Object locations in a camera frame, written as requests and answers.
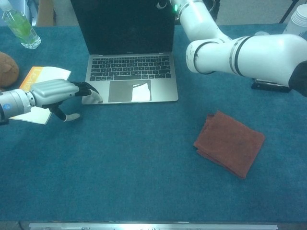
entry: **floor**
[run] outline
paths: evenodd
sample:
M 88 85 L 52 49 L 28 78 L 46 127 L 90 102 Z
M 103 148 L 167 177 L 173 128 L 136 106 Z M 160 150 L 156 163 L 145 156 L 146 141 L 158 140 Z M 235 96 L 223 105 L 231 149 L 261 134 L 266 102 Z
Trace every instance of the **floor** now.
M 56 25 L 78 25 L 70 0 L 53 0 L 56 12 Z M 300 0 L 298 5 L 305 4 L 307 0 Z M 216 23 L 218 25 L 231 24 L 261 24 L 278 23 L 292 0 L 221 0 L 221 7 Z M 0 222 L 0 230 L 28 230 L 29 222 Z M 281 230 L 307 230 L 307 223 L 278 224 Z

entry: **white paper cup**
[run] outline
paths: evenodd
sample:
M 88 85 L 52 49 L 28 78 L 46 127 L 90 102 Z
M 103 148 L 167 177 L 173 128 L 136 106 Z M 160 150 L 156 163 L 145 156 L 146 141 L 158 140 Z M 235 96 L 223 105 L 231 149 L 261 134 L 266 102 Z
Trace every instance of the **white paper cup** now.
M 297 7 L 283 34 L 302 36 L 307 31 L 307 4 Z

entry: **folded cloth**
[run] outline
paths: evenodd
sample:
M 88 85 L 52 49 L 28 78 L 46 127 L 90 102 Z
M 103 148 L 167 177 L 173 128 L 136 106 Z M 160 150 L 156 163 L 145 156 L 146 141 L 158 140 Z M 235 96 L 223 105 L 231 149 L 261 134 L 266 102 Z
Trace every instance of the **folded cloth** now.
M 263 142 L 262 133 L 218 111 L 207 116 L 194 146 L 201 156 L 245 179 Z

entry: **laptop screen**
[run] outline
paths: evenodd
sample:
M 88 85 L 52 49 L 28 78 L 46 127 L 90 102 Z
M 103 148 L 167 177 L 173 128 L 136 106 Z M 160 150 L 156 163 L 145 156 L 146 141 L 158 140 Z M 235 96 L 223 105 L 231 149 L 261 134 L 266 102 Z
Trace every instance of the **laptop screen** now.
M 71 0 L 89 53 L 170 52 L 175 14 L 161 0 Z

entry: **robotic arm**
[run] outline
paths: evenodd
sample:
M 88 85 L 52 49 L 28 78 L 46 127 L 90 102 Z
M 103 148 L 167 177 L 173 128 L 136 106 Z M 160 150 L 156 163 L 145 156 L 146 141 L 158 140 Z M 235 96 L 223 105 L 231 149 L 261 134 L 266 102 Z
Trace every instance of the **robotic arm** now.
M 293 34 L 232 40 L 202 0 L 170 0 L 188 39 L 187 66 L 195 73 L 233 73 L 275 82 L 307 97 L 307 41 Z
M 275 82 L 307 97 L 307 41 L 292 34 L 244 36 L 232 40 L 222 33 L 202 0 L 170 0 L 191 41 L 186 51 L 192 72 L 233 73 Z M 0 92 L 0 124 L 8 118 L 28 113 L 31 107 L 48 108 L 63 121 L 77 119 L 66 115 L 59 105 L 74 96 L 90 96 L 102 101 L 98 91 L 85 82 L 61 79 L 36 83 L 29 92 Z
M 79 114 L 66 115 L 59 105 L 75 96 L 89 96 L 101 102 L 98 91 L 86 82 L 69 82 L 55 79 L 35 83 L 30 91 L 21 89 L 0 92 L 0 124 L 7 124 L 8 118 L 30 112 L 33 106 L 49 109 L 63 121 L 72 121 Z

